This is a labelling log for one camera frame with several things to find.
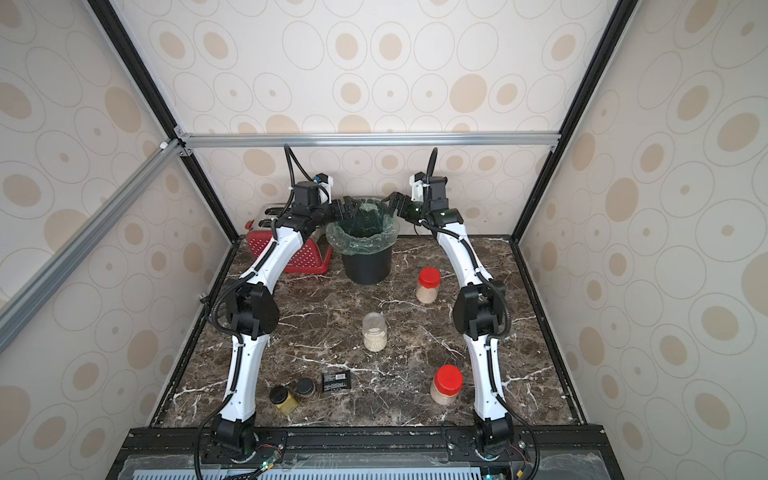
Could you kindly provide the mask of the black trash bin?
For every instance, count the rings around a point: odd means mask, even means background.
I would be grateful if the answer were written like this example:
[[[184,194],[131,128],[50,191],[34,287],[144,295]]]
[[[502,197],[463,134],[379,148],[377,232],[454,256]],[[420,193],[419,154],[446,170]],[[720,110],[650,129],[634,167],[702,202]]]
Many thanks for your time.
[[[375,285],[385,280],[392,269],[392,248],[373,254],[342,255],[347,277],[358,285]]]

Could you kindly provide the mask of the clear oatmeal jar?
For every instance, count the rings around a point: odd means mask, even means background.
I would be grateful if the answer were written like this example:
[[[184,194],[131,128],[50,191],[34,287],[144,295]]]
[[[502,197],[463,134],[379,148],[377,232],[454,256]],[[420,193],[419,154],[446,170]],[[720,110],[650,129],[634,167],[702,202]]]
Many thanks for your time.
[[[370,312],[363,317],[362,334],[365,348],[379,352],[387,345],[387,323],[381,313]]]

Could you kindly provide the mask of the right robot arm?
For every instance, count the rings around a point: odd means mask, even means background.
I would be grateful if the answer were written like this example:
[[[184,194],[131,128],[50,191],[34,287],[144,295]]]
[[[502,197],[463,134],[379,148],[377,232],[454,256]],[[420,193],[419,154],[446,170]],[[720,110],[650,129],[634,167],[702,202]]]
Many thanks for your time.
[[[384,204],[388,213],[429,230],[454,269],[460,290],[452,318],[470,354],[475,449],[480,457],[493,459],[514,435],[514,416],[504,399],[498,356],[499,341],[510,327],[506,287],[479,260],[456,209],[428,212],[425,203],[401,193],[387,196]]]

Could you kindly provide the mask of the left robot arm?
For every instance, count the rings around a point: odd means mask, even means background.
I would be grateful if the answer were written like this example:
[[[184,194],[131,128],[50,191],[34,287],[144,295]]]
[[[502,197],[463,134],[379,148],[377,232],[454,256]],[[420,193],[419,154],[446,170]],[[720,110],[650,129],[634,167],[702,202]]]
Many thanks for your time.
[[[255,397],[262,356],[280,311],[273,293],[292,257],[312,234],[336,221],[350,219],[359,202],[351,197],[318,205],[298,202],[270,220],[267,246],[211,309],[213,327],[232,340],[232,356],[225,397],[203,422],[214,442],[234,453],[238,463],[257,449],[254,431]]]

